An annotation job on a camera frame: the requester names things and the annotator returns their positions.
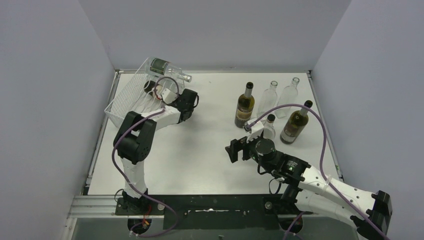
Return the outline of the brown bottle with tan label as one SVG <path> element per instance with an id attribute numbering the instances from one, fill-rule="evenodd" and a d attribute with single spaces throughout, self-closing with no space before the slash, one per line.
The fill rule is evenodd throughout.
<path id="1" fill-rule="evenodd" d="M 234 124 L 238 128 L 243 128 L 245 123 L 252 117 L 252 112 L 255 106 L 255 98 L 252 95 L 254 84 L 247 82 L 245 91 L 237 99 Z"/>

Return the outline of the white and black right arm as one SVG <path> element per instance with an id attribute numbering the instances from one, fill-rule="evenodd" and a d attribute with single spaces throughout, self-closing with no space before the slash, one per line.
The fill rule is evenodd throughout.
<path id="1" fill-rule="evenodd" d="M 242 160 L 255 161 L 265 174 L 286 184 L 281 197 L 286 206 L 343 222 L 367 240 L 388 238 L 393 213 L 388 193 L 362 190 L 329 175 L 322 176 L 308 162 L 276 150 L 270 139 L 233 139 L 225 150 L 232 163 L 241 152 Z"/>

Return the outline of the clear square glass bottle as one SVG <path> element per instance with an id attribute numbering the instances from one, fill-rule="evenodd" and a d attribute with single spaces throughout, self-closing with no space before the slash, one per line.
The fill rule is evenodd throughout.
<path id="1" fill-rule="evenodd" d="M 298 96 L 298 84 L 300 82 L 300 79 L 298 77 L 294 77 L 291 80 L 290 85 L 286 86 L 282 93 L 280 94 L 279 100 L 277 102 L 277 106 L 281 105 L 287 105 L 294 103 L 295 99 Z M 291 110 L 290 106 L 282 107 L 274 111 L 275 116 L 278 119 L 282 119 L 284 117 L 287 117 L 289 115 L 289 112 Z"/>

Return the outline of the olive bottle with black cap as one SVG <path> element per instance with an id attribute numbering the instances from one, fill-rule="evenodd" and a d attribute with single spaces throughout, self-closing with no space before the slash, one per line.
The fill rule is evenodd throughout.
<path id="1" fill-rule="evenodd" d="M 301 108 L 294 111 L 288 118 L 279 137 L 280 140 L 287 145 L 291 145 L 298 138 L 305 126 L 309 122 L 308 110 Z"/>

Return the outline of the clear bottle with brown cap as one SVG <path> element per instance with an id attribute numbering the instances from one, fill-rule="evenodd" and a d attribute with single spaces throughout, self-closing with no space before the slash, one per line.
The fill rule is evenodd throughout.
<path id="1" fill-rule="evenodd" d="M 266 121 L 263 124 L 263 138 L 274 140 L 276 136 L 276 131 L 274 128 L 275 115 L 269 114 L 266 118 Z"/>

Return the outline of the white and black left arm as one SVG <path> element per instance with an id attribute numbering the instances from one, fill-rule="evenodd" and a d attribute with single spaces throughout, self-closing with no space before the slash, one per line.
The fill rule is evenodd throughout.
<path id="1" fill-rule="evenodd" d="M 190 89 L 171 103 L 147 113 L 130 111 L 113 141 L 112 163 L 125 180 L 123 204 L 145 210 L 153 198 L 145 182 L 145 160 L 157 130 L 188 120 L 199 103 L 199 94 Z"/>

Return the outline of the dark green wine bottle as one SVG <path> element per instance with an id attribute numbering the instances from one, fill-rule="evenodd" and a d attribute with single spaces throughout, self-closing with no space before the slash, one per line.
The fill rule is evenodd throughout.
<path id="1" fill-rule="evenodd" d="M 160 84 L 156 85 L 156 82 L 150 80 L 145 83 L 143 90 L 148 95 L 160 100 L 161 99 L 160 94 L 162 92 L 162 88 L 163 88 L 162 85 Z"/>

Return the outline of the white wire wine rack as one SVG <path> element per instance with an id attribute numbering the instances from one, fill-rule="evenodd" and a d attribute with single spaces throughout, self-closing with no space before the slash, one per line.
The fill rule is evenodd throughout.
<path id="1" fill-rule="evenodd" d="M 146 82 L 156 82 L 156 86 L 160 84 L 162 89 L 167 88 L 177 93 L 178 96 L 185 89 L 186 81 L 149 72 L 147 70 L 147 59 L 104 110 L 109 120 L 117 128 L 121 126 L 128 112 L 148 113 L 167 105 L 161 99 L 144 92 Z"/>

